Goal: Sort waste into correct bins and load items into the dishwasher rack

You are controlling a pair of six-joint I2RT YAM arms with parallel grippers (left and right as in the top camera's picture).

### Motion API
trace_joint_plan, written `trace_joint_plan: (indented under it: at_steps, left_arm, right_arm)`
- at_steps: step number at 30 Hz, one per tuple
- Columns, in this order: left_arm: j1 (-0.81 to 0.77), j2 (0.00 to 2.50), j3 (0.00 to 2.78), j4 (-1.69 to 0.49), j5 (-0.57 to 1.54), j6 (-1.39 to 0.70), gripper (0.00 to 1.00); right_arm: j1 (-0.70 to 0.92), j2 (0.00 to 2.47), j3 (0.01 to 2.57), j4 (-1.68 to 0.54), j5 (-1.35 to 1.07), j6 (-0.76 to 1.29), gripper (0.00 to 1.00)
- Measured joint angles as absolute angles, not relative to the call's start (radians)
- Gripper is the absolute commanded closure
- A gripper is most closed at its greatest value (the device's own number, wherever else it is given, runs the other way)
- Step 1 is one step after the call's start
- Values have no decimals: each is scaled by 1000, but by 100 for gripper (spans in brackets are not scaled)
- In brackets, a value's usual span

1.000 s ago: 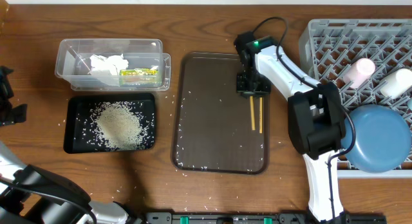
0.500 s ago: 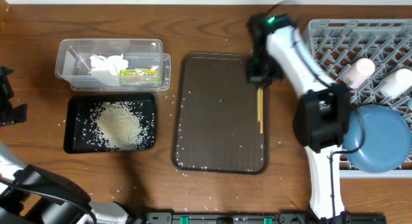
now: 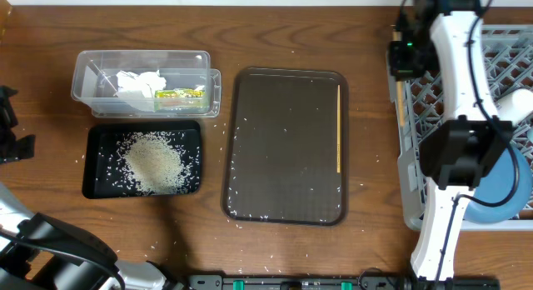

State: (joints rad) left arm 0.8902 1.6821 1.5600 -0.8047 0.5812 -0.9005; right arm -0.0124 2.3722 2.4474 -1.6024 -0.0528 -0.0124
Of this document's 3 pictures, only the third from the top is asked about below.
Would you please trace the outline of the dark blue plate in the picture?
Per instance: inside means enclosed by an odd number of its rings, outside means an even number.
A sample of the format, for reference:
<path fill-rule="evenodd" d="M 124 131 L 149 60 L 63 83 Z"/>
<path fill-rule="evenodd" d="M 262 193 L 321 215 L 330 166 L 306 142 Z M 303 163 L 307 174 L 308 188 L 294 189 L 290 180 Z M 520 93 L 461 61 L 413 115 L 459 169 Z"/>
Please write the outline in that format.
<path fill-rule="evenodd" d="M 469 201 L 464 216 L 467 222 L 481 224 L 500 223 L 513 218 L 528 203 L 532 192 L 532 172 L 529 163 L 520 151 L 515 147 L 513 150 L 517 157 L 520 171 L 518 188 L 514 197 L 499 207 L 485 207 Z M 511 156 L 505 150 L 490 173 L 481 179 L 474 197 L 488 203 L 499 202 L 511 191 L 514 176 L 515 171 Z"/>

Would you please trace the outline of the cream white cup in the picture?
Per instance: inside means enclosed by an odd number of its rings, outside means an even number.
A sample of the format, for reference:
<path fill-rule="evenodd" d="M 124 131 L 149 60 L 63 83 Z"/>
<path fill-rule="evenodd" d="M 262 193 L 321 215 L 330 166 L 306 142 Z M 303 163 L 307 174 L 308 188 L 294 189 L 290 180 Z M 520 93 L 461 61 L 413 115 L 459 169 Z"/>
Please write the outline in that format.
<path fill-rule="evenodd" d="M 518 89 L 505 95 L 497 101 L 499 119 L 517 126 L 532 113 L 532 101 L 533 93 L 528 89 Z"/>

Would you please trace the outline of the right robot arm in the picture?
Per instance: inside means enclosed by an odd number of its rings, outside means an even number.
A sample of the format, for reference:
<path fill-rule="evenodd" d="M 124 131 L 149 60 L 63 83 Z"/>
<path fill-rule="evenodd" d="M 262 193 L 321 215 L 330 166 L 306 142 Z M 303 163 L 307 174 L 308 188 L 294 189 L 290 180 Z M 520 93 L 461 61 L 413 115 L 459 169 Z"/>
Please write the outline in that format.
<path fill-rule="evenodd" d="M 398 288 L 497 289 L 497 281 L 457 282 L 453 270 L 466 206 L 490 206 L 474 193 L 503 152 L 511 156 L 514 177 L 510 192 L 495 207 L 514 197 L 520 179 L 510 144 L 513 124 L 500 119 L 486 77 L 481 25 L 490 7 L 481 0 L 412 1 L 411 16 L 405 9 L 398 13 L 387 51 L 389 74 L 401 88 L 436 70 L 445 102 L 442 124 L 419 146 L 426 206 L 411 275 Z"/>

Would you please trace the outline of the white green wrapper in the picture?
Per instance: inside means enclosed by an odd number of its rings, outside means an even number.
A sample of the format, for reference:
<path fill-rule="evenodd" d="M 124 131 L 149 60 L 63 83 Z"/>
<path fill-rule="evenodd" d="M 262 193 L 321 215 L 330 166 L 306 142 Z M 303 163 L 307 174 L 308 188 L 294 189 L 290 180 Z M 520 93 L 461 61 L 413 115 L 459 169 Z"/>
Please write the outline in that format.
<path fill-rule="evenodd" d="M 143 112 L 180 110 L 202 105 L 207 97 L 205 85 L 195 88 L 169 88 L 167 80 L 159 71 L 134 72 L 120 71 L 116 74 L 116 96 L 129 106 Z"/>

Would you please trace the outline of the pile of white rice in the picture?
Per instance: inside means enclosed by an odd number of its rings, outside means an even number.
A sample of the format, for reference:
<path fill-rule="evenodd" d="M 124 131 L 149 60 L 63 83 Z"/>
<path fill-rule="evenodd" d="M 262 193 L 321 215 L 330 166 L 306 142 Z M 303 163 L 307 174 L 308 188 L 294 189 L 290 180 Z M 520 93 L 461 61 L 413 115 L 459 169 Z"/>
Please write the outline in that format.
<path fill-rule="evenodd" d="M 200 185 L 199 133 L 184 131 L 106 133 L 97 153 L 98 198 L 194 193 Z"/>

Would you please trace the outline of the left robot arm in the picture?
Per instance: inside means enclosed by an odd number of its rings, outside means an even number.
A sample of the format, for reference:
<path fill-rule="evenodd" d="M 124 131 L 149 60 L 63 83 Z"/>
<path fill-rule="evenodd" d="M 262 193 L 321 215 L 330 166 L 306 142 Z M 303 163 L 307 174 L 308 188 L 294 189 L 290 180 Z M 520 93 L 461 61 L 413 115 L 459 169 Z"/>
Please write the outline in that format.
<path fill-rule="evenodd" d="M 121 262 L 90 232 L 31 213 L 1 186 L 2 289 L 183 289 L 156 265 Z"/>

